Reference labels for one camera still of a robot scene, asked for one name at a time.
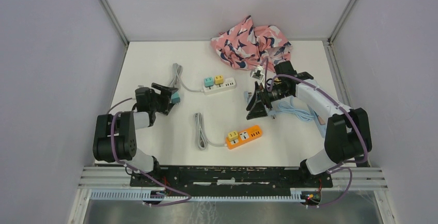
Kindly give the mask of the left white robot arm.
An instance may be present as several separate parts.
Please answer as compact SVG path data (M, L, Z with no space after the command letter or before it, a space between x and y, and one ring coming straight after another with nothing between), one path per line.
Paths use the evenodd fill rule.
M96 121L92 152L95 160L119 163L134 173L143 172L143 180L150 186L162 181L158 160L137 146L136 131L152 127L156 113L167 116L175 105L172 97L178 88L156 83L135 90L135 104L131 111L99 115Z

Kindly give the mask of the orange power strip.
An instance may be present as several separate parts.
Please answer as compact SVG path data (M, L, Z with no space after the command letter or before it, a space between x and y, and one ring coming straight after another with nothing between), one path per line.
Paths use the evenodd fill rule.
M263 131L258 125L251 126L247 129L239 131L239 137L236 140L229 141L226 137L226 147L229 150L238 148L244 144L247 144L255 139L260 138L263 135Z

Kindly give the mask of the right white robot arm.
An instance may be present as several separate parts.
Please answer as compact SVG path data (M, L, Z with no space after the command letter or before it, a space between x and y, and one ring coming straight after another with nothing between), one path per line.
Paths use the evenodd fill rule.
M275 76L264 84L255 82L248 101L247 120L267 117L272 103L295 97L308 105L325 123L324 147L300 163L298 179L305 187L319 181L319 174L335 172L343 164L368 161L372 149L369 119L362 108L335 100L308 72L297 73L290 61L274 66Z

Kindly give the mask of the yellow USB plug adapter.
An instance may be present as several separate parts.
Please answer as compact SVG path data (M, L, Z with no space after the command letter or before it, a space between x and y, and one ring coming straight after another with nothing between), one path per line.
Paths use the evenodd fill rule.
M236 140L236 139L238 139L238 137L239 137L239 133L237 131L232 131L232 132L227 134L227 138L229 141Z

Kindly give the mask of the teal USB plug adapter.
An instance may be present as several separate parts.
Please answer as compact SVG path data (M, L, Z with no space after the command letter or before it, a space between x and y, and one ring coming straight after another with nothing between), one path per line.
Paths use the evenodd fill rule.
M171 103L172 104L178 104L181 101L180 95L178 92L175 92L171 95Z

